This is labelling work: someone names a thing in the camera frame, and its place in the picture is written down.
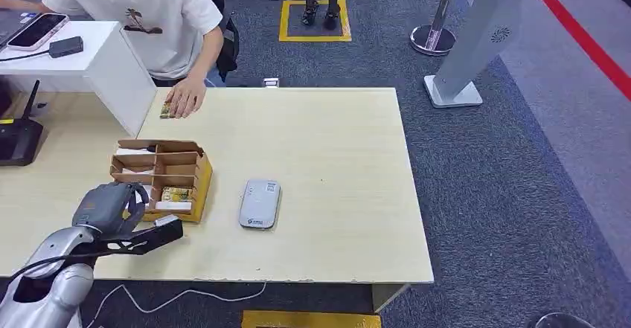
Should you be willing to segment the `person's left hand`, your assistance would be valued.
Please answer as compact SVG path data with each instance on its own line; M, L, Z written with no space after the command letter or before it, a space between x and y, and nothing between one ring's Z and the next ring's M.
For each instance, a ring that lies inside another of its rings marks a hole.
M207 86L205 78L188 76L178 82L166 97L170 118L186 118L202 105Z

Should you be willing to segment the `robot's grey left hand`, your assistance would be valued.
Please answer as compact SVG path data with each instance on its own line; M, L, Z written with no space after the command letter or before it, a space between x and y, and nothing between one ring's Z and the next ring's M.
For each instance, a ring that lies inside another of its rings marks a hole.
M143 218L150 198L138 182L110 182L91 189L81 200L71 224L104 236L130 234Z

